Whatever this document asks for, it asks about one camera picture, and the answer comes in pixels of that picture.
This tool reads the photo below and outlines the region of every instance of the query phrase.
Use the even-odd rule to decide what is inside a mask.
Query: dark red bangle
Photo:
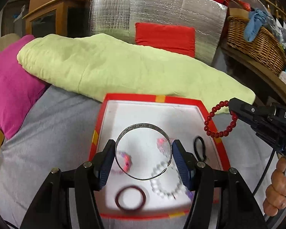
[[[238,119],[237,115],[231,111],[232,115],[232,121],[229,126],[227,126],[227,129],[220,132],[214,132],[209,130],[209,121],[212,120],[212,117],[215,116],[215,113],[220,110],[222,107],[228,107],[229,101],[221,101],[219,104],[217,104],[215,107],[212,107],[212,111],[209,113],[209,115],[206,118],[206,121],[204,122],[205,127],[204,130],[206,131],[206,134],[208,136],[211,136],[212,138],[222,138],[223,136],[228,136],[230,132],[232,132],[233,128],[236,127],[236,121]]]

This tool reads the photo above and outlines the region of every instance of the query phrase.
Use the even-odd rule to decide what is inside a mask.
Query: tray
[[[208,157],[206,163],[214,169],[228,170],[230,164],[221,139],[212,139],[203,130],[204,120],[208,114],[203,103],[198,100],[155,95],[107,94],[93,133],[89,160],[93,158],[96,152],[104,149],[109,139],[117,140],[119,134],[128,126],[136,123],[150,123],[164,130],[172,141],[179,139],[185,150],[193,154],[193,139],[198,135],[201,136],[206,145]],[[210,122],[209,127],[210,130],[217,131],[213,122]],[[131,136],[136,142],[140,143],[140,139],[146,139],[144,131],[142,131],[144,129],[139,128],[131,131]],[[151,170],[155,168],[155,159],[159,158],[160,163],[163,158],[163,153],[155,144],[159,139],[158,136],[149,134],[148,140],[154,142],[154,147],[140,148],[142,152],[138,156],[136,156],[131,144],[125,144],[121,147],[119,144],[118,149],[122,148],[131,155],[131,160],[136,163],[136,168],[138,164],[141,164],[140,170],[151,173]],[[124,173],[111,172],[106,186],[101,191],[95,192],[95,199],[101,216],[115,219],[159,219],[181,216],[187,213],[191,206],[191,199],[183,185],[181,185],[181,191],[179,190],[176,197],[165,196],[163,198],[153,191],[153,182],[160,183],[161,189],[169,192],[174,190],[181,181],[174,161],[172,163],[164,174],[151,181],[140,181]],[[115,161],[112,169],[118,170]],[[129,185],[139,186],[146,194],[144,207],[136,213],[126,213],[120,210],[115,203],[115,197],[119,190]],[[214,201],[218,198],[219,193],[215,192]],[[141,199],[137,190],[129,189],[121,195],[119,200],[122,200],[125,207],[132,208],[132,206],[135,207],[136,204],[139,204]]]

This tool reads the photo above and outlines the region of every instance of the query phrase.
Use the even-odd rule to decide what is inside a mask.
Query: gray bed sheet
[[[5,141],[0,149],[0,214],[3,219],[20,226],[23,217],[52,167],[62,171],[77,168],[88,159],[92,133],[100,103],[63,89],[51,86],[26,116],[19,132]],[[219,130],[231,122],[228,114],[216,115]],[[237,168],[251,190],[256,186],[271,148],[255,136],[254,131],[238,121],[223,144],[231,166]],[[266,187],[277,158],[256,194],[262,205]],[[215,228],[215,205],[209,228]],[[79,228],[74,190],[70,190],[72,227]],[[104,227],[113,228],[183,228],[186,217],[150,221],[103,219]]]

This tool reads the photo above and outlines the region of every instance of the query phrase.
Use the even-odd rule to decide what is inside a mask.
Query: purple object
[[[33,39],[26,35],[0,52],[0,128],[7,139],[18,132],[46,90],[47,83],[27,73],[17,61],[20,49]]]

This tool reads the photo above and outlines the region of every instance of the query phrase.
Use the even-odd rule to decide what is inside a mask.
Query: human hand
[[[281,157],[276,170],[271,175],[271,185],[266,189],[266,199],[263,203],[264,213],[275,216],[279,209],[286,207],[286,158]]]

